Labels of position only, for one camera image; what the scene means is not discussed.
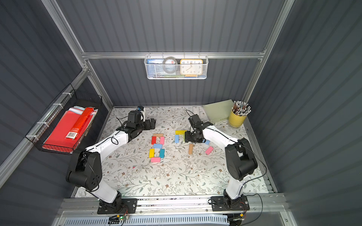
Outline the yellow block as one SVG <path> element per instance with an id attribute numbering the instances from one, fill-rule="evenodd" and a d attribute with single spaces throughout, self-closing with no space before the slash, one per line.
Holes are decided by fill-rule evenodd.
<path id="1" fill-rule="evenodd" d="M 154 158 L 155 157 L 155 150 L 152 148 L 150 149 L 150 152 L 149 152 L 149 158 Z"/>
<path id="2" fill-rule="evenodd" d="M 184 135 L 186 130 L 175 131 L 176 135 Z"/>

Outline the red block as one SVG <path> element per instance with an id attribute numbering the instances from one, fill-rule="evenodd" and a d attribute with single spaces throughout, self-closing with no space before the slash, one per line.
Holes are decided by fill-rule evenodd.
<path id="1" fill-rule="evenodd" d="M 155 136 L 152 136 L 151 144 L 154 145 L 155 143 L 156 143 L 156 137 L 155 137 Z"/>

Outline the numbered wood block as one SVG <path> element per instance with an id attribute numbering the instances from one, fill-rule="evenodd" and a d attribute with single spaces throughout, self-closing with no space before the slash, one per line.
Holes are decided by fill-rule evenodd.
<path id="1" fill-rule="evenodd" d="M 154 137 L 163 137 L 164 134 L 163 133 L 154 133 L 153 136 Z"/>

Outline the yellow block front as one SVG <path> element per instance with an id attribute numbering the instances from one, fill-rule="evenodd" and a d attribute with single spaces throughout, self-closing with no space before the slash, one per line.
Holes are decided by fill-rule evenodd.
<path id="1" fill-rule="evenodd" d="M 150 149 L 150 152 L 149 152 L 149 158 L 154 158 L 155 157 L 155 150 L 152 148 Z"/>

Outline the teal block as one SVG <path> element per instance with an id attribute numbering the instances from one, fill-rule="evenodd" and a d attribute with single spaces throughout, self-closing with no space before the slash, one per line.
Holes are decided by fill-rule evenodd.
<path id="1" fill-rule="evenodd" d="M 165 149 L 160 149 L 159 157 L 160 157 L 160 158 L 164 158 L 164 157 L 165 157 Z"/>

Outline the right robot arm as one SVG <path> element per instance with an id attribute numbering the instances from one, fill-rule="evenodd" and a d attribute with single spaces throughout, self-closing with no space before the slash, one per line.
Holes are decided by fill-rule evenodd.
<path id="1" fill-rule="evenodd" d="M 247 139 L 231 137 L 210 122 L 203 122 L 198 115 L 188 118 L 190 130 L 185 132 L 186 143 L 204 143 L 207 140 L 214 143 L 225 152 L 226 166 L 231 178 L 224 190 L 224 203 L 233 205 L 241 198 L 241 190 L 246 185 L 247 178 L 258 167 L 255 154 Z"/>

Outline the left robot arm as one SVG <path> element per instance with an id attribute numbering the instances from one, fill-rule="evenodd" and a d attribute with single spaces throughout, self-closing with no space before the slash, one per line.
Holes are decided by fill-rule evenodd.
<path id="1" fill-rule="evenodd" d="M 66 174 L 66 181 L 105 203 L 114 203 L 119 192 L 103 178 L 102 161 L 116 149 L 137 138 L 143 131 L 155 129 L 156 120 L 146 119 L 143 106 L 128 114 L 128 118 L 110 136 L 87 147 L 73 151 Z"/>

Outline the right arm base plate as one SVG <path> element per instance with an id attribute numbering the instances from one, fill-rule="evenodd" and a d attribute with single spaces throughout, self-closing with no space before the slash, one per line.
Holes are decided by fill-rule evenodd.
<path id="1" fill-rule="evenodd" d="M 208 200 L 213 211 L 248 211 L 250 206 L 246 196 L 240 196 L 235 200 L 227 196 L 212 196 Z"/>

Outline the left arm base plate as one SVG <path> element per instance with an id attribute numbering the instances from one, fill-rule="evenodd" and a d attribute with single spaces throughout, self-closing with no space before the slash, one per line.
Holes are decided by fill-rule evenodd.
<path id="1" fill-rule="evenodd" d="M 113 203 L 107 203 L 103 200 L 99 200 L 97 214 L 134 214 L 136 212 L 137 202 L 138 200 L 134 198 L 119 198 L 115 199 Z"/>

